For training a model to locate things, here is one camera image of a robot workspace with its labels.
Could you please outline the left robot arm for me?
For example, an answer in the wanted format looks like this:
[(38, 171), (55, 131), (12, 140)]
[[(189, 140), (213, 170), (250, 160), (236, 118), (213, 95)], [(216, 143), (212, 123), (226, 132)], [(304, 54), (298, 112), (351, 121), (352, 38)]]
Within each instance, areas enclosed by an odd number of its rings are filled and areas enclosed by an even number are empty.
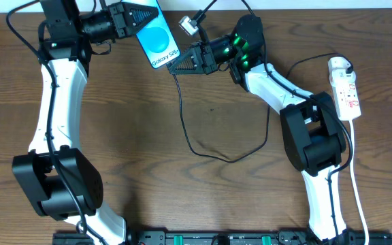
[(55, 244), (137, 244), (123, 217), (103, 200), (100, 173), (82, 154), (80, 115), (93, 45), (136, 35), (160, 16), (151, 4), (97, 1), (81, 14), (75, 1), (42, 1), (45, 20), (39, 46), (43, 93), (28, 152), (14, 157), (13, 174), (40, 216), (65, 221), (74, 234), (56, 234)]

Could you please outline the white charger adapter plug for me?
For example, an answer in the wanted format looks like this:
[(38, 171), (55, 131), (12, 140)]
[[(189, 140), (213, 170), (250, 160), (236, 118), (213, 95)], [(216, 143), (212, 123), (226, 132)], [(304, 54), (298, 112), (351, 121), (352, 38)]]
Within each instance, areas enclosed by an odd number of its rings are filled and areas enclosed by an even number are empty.
[(355, 81), (356, 73), (354, 71), (347, 73), (346, 69), (333, 69), (329, 72), (329, 82), (333, 87), (355, 83)]

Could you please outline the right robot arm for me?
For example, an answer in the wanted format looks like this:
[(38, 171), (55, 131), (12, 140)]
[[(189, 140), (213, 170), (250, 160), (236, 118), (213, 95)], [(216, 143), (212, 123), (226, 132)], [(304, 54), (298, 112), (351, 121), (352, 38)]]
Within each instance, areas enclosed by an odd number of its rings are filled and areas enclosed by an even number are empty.
[(348, 167), (345, 150), (353, 151), (346, 127), (336, 115), (329, 94), (300, 89), (267, 62), (267, 44), (261, 19), (242, 16), (231, 33), (209, 39), (198, 12), (183, 17), (179, 25), (188, 34), (199, 34), (195, 42), (167, 66), (173, 77), (211, 74), (227, 63), (235, 84), (256, 95), (280, 116), (284, 150), (292, 166), (301, 173), (310, 208), (308, 244), (341, 244), (346, 223), (341, 214), (338, 175)]

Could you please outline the white power strip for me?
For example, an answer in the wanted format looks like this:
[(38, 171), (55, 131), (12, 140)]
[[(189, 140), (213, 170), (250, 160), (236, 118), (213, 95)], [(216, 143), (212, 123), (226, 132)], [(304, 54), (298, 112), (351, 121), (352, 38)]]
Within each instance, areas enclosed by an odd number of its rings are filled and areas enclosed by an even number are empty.
[[(346, 69), (347, 73), (353, 71), (353, 66), (344, 57), (335, 56), (328, 61), (329, 72), (333, 69)], [(333, 87), (333, 98), (336, 105), (336, 112), (341, 121), (349, 121), (361, 115), (357, 86), (355, 83), (343, 84)]]

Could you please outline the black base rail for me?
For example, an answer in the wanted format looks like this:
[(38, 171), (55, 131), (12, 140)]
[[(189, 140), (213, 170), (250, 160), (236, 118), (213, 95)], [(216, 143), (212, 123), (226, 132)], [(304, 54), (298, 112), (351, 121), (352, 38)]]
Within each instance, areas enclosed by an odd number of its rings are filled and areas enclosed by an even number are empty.
[[(346, 230), (338, 239), (317, 242), (317, 238), (305, 231), (279, 231), (277, 233), (170, 233), (164, 231), (141, 231), (137, 235), (127, 238), (128, 241), (121, 244), (138, 245), (270, 245), (270, 244), (365, 244), (363, 232)], [(55, 233), (51, 244), (112, 244), (96, 242), (93, 238), (83, 237), (75, 233)], [(392, 234), (385, 232), (373, 232), (369, 234), (371, 245), (392, 245)]]

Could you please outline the blue Galaxy smartphone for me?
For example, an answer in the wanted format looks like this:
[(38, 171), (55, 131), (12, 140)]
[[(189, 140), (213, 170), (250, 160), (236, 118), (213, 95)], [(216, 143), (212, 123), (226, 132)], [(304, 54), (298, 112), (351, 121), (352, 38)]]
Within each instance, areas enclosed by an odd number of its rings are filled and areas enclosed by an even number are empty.
[(180, 56), (178, 45), (157, 0), (123, 0), (123, 2), (156, 7), (159, 11), (159, 15), (137, 33), (138, 41), (152, 68), (158, 69)]

